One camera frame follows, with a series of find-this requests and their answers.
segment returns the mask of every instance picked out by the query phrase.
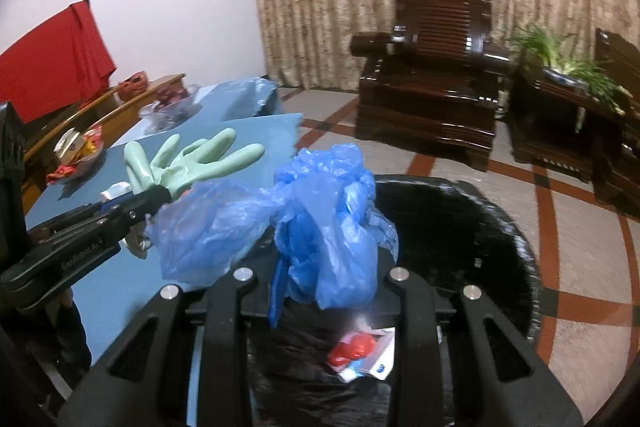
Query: candy wrapper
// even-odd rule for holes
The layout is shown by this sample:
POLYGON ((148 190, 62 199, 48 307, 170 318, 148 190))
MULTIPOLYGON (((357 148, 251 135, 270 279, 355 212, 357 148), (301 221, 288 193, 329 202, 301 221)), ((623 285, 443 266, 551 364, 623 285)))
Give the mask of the candy wrapper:
POLYGON ((149 77, 146 75, 146 71, 139 71, 138 73, 132 74, 119 85, 118 98, 123 102, 127 102, 148 89, 149 77))
POLYGON ((47 185, 58 182, 66 183, 91 172, 104 149, 102 126, 91 127, 82 134, 82 142, 82 146, 67 165, 59 165, 55 171, 47 174, 47 185))
POLYGON ((350 331, 327 356, 327 363, 344 382, 359 377, 385 380, 394 368, 396 328, 350 331))

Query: clear plastic bag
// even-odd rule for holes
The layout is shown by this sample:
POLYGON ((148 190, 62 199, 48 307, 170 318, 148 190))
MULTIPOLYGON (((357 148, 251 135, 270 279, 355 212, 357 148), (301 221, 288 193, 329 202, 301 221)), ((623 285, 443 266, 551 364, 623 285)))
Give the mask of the clear plastic bag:
POLYGON ((149 121, 149 126, 146 128, 145 134, 154 134, 172 129, 196 114, 200 108, 200 106, 195 103, 200 86, 191 85, 186 86, 185 89, 189 96, 177 102, 170 103, 162 109, 156 109, 159 105, 158 100, 140 109, 138 116, 142 118, 142 120, 149 121))
POLYGON ((163 207, 148 227, 162 275, 213 284, 273 225, 286 270, 284 279, 274 278, 276 294, 316 301, 320 309, 366 306, 377 289, 378 246, 397 259, 398 234, 374 206, 375 182, 360 149, 303 149, 275 182, 271 189, 230 180, 194 184, 163 207))

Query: potted plant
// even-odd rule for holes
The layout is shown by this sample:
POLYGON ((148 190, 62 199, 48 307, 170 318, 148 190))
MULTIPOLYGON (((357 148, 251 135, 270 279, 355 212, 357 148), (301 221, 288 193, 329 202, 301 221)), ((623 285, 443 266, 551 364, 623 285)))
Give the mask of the potted plant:
MULTIPOLYGON (((611 80, 593 60, 583 60, 562 54, 562 43, 571 35, 562 38, 535 23, 520 28, 510 39, 521 54, 532 52, 543 62, 545 76, 561 84, 582 90, 609 110, 624 115, 624 110, 616 102, 616 93, 623 92, 631 96, 624 87, 611 80)), ((580 131, 584 121, 583 107, 578 112, 576 132, 580 131)))

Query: black trash bin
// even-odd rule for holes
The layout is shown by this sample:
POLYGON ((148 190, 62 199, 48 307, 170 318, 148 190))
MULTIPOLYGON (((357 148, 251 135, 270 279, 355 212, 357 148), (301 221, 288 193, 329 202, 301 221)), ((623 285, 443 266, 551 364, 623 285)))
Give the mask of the black trash bin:
MULTIPOLYGON (((468 183, 402 175, 376 176, 376 206, 396 224, 400 266, 447 290, 479 286, 535 343, 540 279, 529 243, 502 209, 468 183)), ((248 331, 254 425, 386 425, 395 372, 385 381, 344 384, 325 363, 353 324, 353 311, 321 311, 287 299, 277 328, 248 331)), ((443 341, 442 357, 448 357, 446 346, 443 341)), ((450 421, 453 388, 446 364, 442 378, 450 421)))
POLYGON ((469 183, 403 175, 376 176, 376 206, 398 230, 399 266, 448 290, 475 284, 535 344, 538 268, 505 211, 469 183))

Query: metal screw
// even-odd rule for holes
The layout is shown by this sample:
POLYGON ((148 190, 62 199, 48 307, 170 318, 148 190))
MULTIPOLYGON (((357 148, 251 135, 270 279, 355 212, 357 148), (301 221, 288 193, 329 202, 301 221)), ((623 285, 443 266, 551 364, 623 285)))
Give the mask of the metal screw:
POLYGON ((471 299, 472 301, 477 301, 482 297, 482 290, 473 284, 465 286, 462 293, 467 299, 471 299))
POLYGON ((175 284, 168 284, 167 286, 163 286, 160 290, 160 296, 168 301, 175 299, 178 296, 178 293, 180 293, 180 288, 175 284))
POLYGON ((234 272, 234 279, 240 282, 245 282, 254 276, 254 271, 246 266, 241 266, 234 272))
POLYGON ((402 268, 401 266, 396 266, 389 270, 389 277, 398 282, 406 281, 409 279, 409 270, 402 268))

